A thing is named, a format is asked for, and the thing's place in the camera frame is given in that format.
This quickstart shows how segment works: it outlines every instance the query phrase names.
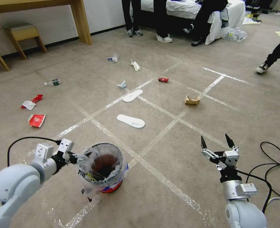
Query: electrical cord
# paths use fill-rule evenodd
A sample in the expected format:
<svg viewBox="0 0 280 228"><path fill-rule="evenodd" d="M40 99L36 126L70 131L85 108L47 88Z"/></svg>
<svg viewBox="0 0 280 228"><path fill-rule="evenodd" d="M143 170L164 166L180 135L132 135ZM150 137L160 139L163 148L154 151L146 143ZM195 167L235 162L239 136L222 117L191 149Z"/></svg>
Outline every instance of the electrical cord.
<svg viewBox="0 0 280 228"><path fill-rule="evenodd" d="M241 173L241 174L244 174L244 175L247 176L246 183L248 183L249 177L254 177L254 178L258 179L258 180L261 180L261 181L265 182L265 183L267 184L267 186L269 187L269 193L268 193L268 196L267 196L267 198L266 198L266 201L265 201L264 206L263 206L263 209L262 209L262 212L263 212L263 213L265 213L265 210L266 210L266 208L267 208L268 203L270 203L272 200L280 199L280 194L279 194L278 192L276 192L276 191L272 188L271 184L270 184L270 183L268 182L268 180L267 180L268 173L269 173L272 169L274 169L275 167L280 166L280 162L275 161L273 158L271 158L271 157L264 151L264 149L263 149L263 145L264 145L264 144L270 144L270 145L274 146L276 149L278 149L279 151L280 151L280 148L279 148L278 146L276 146L275 144L271 143L271 142L261 142L261 144L260 144L260 149L261 149L261 151L262 151L269 159L271 159L274 163L264 163L264 164L257 165L257 166L255 166L253 169L251 169L251 171L250 171L249 173L245 173L245 172L242 172L242 171L239 171L239 170L235 169L236 172ZM251 174L256 168L258 168L258 167L260 167L260 166L265 166L265 165L274 165L274 166L270 167L270 168L266 171L266 173L265 173L265 175L264 175L264 179ZM274 198L270 199L272 192L274 192L274 193L275 193L276 195L278 195L279 197L274 197Z"/></svg>
<svg viewBox="0 0 280 228"><path fill-rule="evenodd" d="M20 138L16 141L14 141L8 148L8 153L7 153L7 165L8 167L10 166L10 150L11 150L11 147L17 143L18 141L21 141L23 139L29 139L29 138L36 138L36 139L43 139L43 140L48 140L48 141L51 141L51 142L55 142L57 145L60 145L61 143L61 140L53 140L53 139L49 139L49 138L44 138L44 137L36 137L36 136L28 136L28 137L23 137L23 138Z"/></svg>

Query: person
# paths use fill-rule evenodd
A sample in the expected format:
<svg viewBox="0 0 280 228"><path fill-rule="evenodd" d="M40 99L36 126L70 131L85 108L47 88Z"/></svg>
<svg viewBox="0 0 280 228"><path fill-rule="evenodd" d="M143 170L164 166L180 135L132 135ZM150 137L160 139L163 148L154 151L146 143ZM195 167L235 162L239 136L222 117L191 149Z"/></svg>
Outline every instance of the person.
<svg viewBox="0 0 280 228"><path fill-rule="evenodd" d="M162 43L171 43L173 41L166 30L166 0L154 0L153 11L157 28L157 41Z"/></svg>
<svg viewBox="0 0 280 228"><path fill-rule="evenodd" d="M272 66L278 59L280 59L280 43L273 52L268 55L267 60L256 68L256 72L260 74L266 73L270 66Z"/></svg>
<svg viewBox="0 0 280 228"><path fill-rule="evenodd" d="M131 6L133 7L133 23L129 14L130 2ZM137 36L143 36L143 33L139 29L141 0L122 0L122 8L126 24L127 37L132 37L133 34L136 34Z"/></svg>
<svg viewBox="0 0 280 228"><path fill-rule="evenodd" d="M209 17L214 11L223 11L228 4L227 0L200 0L202 4L198 14L196 15L195 20L190 25L190 27L185 28L186 33L193 33L194 42L192 46L198 46L201 44L209 34L207 31Z"/></svg>

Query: shoe insole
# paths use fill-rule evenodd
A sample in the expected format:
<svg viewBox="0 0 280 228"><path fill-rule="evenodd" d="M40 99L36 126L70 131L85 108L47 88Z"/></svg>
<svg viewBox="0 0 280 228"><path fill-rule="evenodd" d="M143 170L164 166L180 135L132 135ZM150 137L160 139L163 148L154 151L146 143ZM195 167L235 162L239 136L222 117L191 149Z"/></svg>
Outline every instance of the shoe insole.
<svg viewBox="0 0 280 228"><path fill-rule="evenodd" d="M125 102L131 102L133 100L135 100L138 96L140 96L143 93L143 90L136 90L133 93L130 93L128 95L126 95L125 97L123 97L123 101Z"/></svg>
<svg viewBox="0 0 280 228"><path fill-rule="evenodd" d="M129 117L129 116L125 116L125 115L122 115L122 114L119 114L117 116L117 120L129 125L129 126L132 126L134 128L142 128L145 126L145 122L141 119L137 119L137 118L134 118L134 117Z"/></svg>

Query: red snack wrapper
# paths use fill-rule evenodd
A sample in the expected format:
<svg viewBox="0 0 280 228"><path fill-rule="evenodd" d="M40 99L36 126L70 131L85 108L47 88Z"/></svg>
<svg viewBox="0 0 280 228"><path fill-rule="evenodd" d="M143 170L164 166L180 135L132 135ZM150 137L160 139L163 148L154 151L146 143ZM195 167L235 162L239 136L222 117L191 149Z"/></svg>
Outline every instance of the red snack wrapper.
<svg viewBox="0 0 280 228"><path fill-rule="evenodd" d="M41 127L46 115L30 115L29 124L32 127Z"/></svg>
<svg viewBox="0 0 280 228"><path fill-rule="evenodd" d="M39 101L39 100L42 100L42 94L38 94L36 97L34 97L31 101L33 102L33 103L36 103L37 101Z"/></svg>
<svg viewBox="0 0 280 228"><path fill-rule="evenodd" d="M162 81L162 82L168 82L169 78L158 78L158 81Z"/></svg>

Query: red bucket base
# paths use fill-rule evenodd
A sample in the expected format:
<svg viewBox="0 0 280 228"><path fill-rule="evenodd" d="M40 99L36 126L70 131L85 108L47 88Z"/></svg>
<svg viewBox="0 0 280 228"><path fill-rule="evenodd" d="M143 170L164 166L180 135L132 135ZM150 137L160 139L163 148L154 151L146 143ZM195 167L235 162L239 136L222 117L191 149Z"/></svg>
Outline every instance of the red bucket base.
<svg viewBox="0 0 280 228"><path fill-rule="evenodd" d="M100 192L102 192L102 193L112 193L112 192L114 192L115 190L117 190L117 189L121 186L122 181L123 181L123 180L121 180L121 181L117 184L116 187L114 187L114 188L109 188L109 189L107 189L107 190L101 190Z"/></svg>

